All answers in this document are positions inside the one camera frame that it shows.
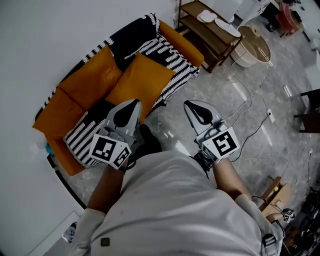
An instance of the person's left arm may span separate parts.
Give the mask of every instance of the person's left arm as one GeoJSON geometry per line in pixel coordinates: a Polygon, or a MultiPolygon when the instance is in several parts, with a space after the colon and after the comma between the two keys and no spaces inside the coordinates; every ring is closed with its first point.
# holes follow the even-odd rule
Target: person's left arm
{"type": "Polygon", "coordinates": [[[77,224],[72,241],[70,256],[90,255],[90,240],[93,233],[104,221],[110,208],[120,198],[124,172],[106,167],[77,224]]]}

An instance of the brown side table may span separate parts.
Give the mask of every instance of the brown side table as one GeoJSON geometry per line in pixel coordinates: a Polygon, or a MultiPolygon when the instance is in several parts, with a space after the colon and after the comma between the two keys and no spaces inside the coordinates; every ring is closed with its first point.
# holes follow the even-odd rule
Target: brown side table
{"type": "Polygon", "coordinates": [[[180,24],[182,24],[189,30],[183,36],[204,55],[205,63],[202,66],[206,71],[211,73],[217,65],[223,64],[240,43],[243,36],[235,37],[229,34],[216,25],[215,21],[210,23],[198,21],[197,16],[202,11],[208,10],[226,22],[225,19],[204,3],[198,0],[186,4],[182,4],[181,2],[182,0],[179,0],[178,29],[180,24]],[[186,13],[186,15],[181,17],[181,11],[186,13]]]}

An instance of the white shirt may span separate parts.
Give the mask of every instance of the white shirt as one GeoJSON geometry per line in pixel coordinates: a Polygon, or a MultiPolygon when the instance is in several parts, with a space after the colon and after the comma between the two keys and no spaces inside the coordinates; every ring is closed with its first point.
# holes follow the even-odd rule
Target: white shirt
{"type": "Polygon", "coordinates": [[[200,165],[176,151],[146,155],[125,173],[110,211],[86,209],[71,256],[263,255],[262,237],[283,231],[246,195],[215,189],[200,165]],[[109,246],[101,239],[109,238],[109,246]]]}

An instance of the white wall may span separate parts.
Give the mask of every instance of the white wall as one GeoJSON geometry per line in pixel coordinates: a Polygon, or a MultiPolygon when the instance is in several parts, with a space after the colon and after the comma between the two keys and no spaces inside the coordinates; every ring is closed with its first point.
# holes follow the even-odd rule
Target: white wall
{"type": "Polygon", "coordinates": [[[296,4],[294,9],[297,11],[305,26],[305,33],[310,39],[320,38],[320,7],[314,0],[301,0],[301,4],[296,4]]]}
{"type": "Polygon", "coordinates": [[[37,154],[45,98],[92,48],[148,13],[173,25],[175,0],[0,2],[0,251],[28,255],[79,206],[37,154]]]}

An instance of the gray tile floor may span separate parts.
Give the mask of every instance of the gray tile floor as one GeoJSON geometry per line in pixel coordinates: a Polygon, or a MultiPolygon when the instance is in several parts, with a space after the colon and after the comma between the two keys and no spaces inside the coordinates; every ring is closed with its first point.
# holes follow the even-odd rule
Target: gray tile floor
{"type": "MultiPolygon", "coordinates": [[[[293,117],[302,113],[308,104],[306,99],[300,97],[300,93],[311,90],[303,65],[311,50],[300,32],[280,38],[277,31],[270,33],[266,30],[266,21],[263,18],[259,17],[251,23],[258,26],[261,35],[269,44],[272,65],[257,63],[245,69],[237,64],[232,65],[233,61],[229,58],[224,63],[225,66],[216,67],[211,74],[201,69],[198,77],[191,79],[171,96],[166,107],[154,111],[145,124],[159,138],[163,150],[177,150],[193,156],[198,147],[193,142],[196,134],[184,113],[185,100],[211,103],[227,118],[244,104],[249,92],[251,95],[258,93],[251,98],[251,108],[239,117],[240,113],[250,106],[251,100],[248,99],[241,109],[227,119],[227,123],[233,126],[242,145],[246,137],[251,135],[267,116],[266,106],[271,109],[275,122],[271,123],[267,119],[258,132],[248,139],[241,158],[234,162],[234,167],[249,191],[256,196],[261,196],[267,188],[270,182],[268,175],[282,176],[283,181],[290,183],[292,187],[288,207],[298,210],[309,190],[308,154],[311,148],[311,186],[316,183],[320,161],[320,136],[299,133],[301,122],[293,117]]],[[[71,188],[85,204],[102,171],[101,167],[97,167],[70,177],[61,169],[71,188]]]]}

